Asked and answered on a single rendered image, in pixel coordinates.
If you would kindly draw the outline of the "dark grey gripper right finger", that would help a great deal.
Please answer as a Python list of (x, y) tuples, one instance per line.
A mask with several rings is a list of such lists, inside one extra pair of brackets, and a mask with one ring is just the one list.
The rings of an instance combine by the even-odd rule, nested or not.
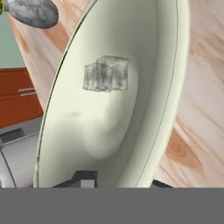
[(167, 185), (167, 184), (165, 184), (161, 181), (155, 180), (155, 179), (152, 181), (152, 185), (159, 187), (159, 188), (173, 188), (172, 186)]

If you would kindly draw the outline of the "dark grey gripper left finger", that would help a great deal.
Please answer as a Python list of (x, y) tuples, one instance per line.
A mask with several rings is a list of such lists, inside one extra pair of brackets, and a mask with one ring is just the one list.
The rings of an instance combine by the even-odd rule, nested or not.
[(67, 181), (57, 184), (55, 188), (79, 187), (79, 188), (97, 188), (97, 171), (76, 171)]

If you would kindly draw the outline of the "pale green ice bowl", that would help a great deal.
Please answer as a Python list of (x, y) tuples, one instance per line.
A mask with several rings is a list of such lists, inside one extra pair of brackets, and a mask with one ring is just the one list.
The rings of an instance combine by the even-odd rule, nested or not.
[[(90, 0), (63, 53), (38, 138), (33, 185), (97, 171), (99, 188), (149, 187), (183, 88), (189, 0)], [(129, 60), (128, 88), (82, 88), (85, 65)]]

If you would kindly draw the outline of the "translucent grey ice cube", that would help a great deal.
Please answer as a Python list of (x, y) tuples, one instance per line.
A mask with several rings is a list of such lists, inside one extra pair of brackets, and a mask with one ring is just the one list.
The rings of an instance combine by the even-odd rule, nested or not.
[(100, 57), (97, 62), (111, 67), (114, 70), (112, 80), (113, 90), (126, 90), (128, 88), (128, 59), (104, 55)]
[(112, 89), (114, 69), (102, 63), (95, 62), (85, 65), (82, 88), (95, 92), (110, 92)]

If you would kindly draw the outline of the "red-brown drawer front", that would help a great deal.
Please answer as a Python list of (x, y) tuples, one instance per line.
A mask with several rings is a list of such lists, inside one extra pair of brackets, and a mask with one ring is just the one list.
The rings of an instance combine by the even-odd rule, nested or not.
[(0, 69), (0, 129), (43, 115), (37, 94), (21, 97), (20, 88), (34, 88), (25, 67)]

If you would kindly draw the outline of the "grey mottled oval object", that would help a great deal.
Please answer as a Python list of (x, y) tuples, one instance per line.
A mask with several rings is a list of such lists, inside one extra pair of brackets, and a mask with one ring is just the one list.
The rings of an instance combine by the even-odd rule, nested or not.
[(52, 28), (59, 21), (59, 11), (52, 0), (0, 0), (0, 15), (3, 12), (40, 29)]

